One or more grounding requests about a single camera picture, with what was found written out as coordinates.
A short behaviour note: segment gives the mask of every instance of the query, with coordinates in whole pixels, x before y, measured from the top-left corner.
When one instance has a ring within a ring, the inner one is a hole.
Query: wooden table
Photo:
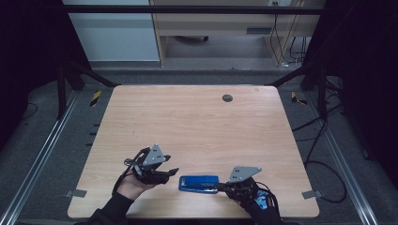
[[[222,100],[228,94],[231,102]],[[129,218],[247,218],[225,193],[178,190],[181,175],[218,175],[234,166],[261,167],[253,178],[277,196],[283,218],[316,217],[311,190],[278,90],[251,85],[122,85],[115,88],[73,197],[72,218],[89,218],[111,198],[123,161],[158,143],[171,159],[158,170],[179,168],[166,185],[144,193]]]

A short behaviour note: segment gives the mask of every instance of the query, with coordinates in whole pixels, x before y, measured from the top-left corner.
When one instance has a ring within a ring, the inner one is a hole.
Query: blue object
[[[217,194],[219,191],[214,187],[219,183],[216,175],[183,175],[179,177],[178,189],[203,194]]]
[[[268,193],[266,193],[264,190],[258,190],[257,191],[257,196],[255,197],[255,202],[261,209],[267,209],[268,208]]]

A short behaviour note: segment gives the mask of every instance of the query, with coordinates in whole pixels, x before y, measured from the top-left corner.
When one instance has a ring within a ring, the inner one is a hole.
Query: sleeve
[[[86,225],[128,225],[126,214],[134,203],[115,192],[102,209],[97,209]]]
[[[261,209],[255,201],[252,201],[245,205],[244,209],[249,213],[254,223],[257,225],[283,224],[273,206],[269,206],[267,209]]]

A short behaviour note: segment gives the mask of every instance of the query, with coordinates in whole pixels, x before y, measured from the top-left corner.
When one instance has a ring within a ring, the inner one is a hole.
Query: metal bracket
[[[74,196],[74,197],[84,198],[86,193],[87,193],[86,190],[79,190],[79,189],[67,190],[64,194],[64,197],[71,198]]]
[[[304,191],[301,193],[304,199],[311,199],[311,198],[320,198],[323,197],[323,194],[320,190],[309,190]]]
[[[236,166],[231,172],[231,176],[229,177],[228,182],[229,183],[236,183],[236,182],[242,182],[256,173],[261,172],[261,168],[259,167],[241,167],[241,166]]]
[[[157,164],[157,163],[161,163],[161,162],[165,162],[165,161],[167,161],[166,157],[161,152],[159,145],[157,143],[155,143],[153,145],[152,149],[149,151],[148,155],[146,156],[146,159],[145,159],[143,165],[147,166],[147,165]]]

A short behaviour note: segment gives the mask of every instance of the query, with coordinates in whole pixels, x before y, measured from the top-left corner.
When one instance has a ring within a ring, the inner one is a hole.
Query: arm
[[[155,185],[138,181],[131,171],[123,179],[117,191],[102,209],[97,209],[85,223],[87,225],[127,225],[126,214],[134,201]]]
[[[256,201],[250,201],[240,205],[252,217],[257,225],[280,225],[283,224],[278,216],[275,207],[269,206],[267,209],[261,209]]]

